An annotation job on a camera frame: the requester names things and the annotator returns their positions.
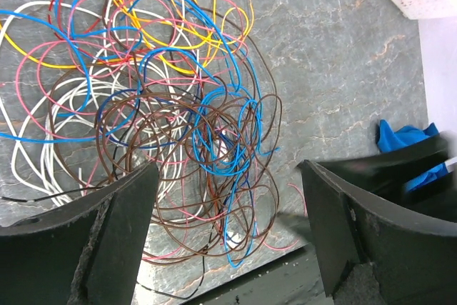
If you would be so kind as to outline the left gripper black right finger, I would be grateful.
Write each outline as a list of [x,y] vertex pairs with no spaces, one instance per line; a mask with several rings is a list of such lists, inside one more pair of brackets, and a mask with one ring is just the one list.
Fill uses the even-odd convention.
[[[456,224],[426,216],[348,183],[312,161],[303,190],[323,288],[341,301],[343,286],[385,304],[456,303]],[[368,283],[350,281],[357,266]]]

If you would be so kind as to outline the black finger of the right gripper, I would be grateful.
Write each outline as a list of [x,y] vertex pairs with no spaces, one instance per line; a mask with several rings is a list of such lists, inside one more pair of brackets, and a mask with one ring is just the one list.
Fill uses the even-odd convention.
[[327,182],[320,176],[336,176],[347,185],[401,208],[421,215],[456,223],[456,171],[453,170],[423,186],[407,184],[421,174],[445,164],[451,157],[452,141],[446,134],[436,134],[399,150],[355,159],[309,161],[298,165],[308,207],[307,222],[315,226],[319,217],[334,210],[323,198]]

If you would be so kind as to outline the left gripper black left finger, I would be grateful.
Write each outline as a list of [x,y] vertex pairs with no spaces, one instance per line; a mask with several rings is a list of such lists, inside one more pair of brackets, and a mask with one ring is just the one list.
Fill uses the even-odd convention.
[[147,163],[1,228],[1,303],[130,304],[158,185]]

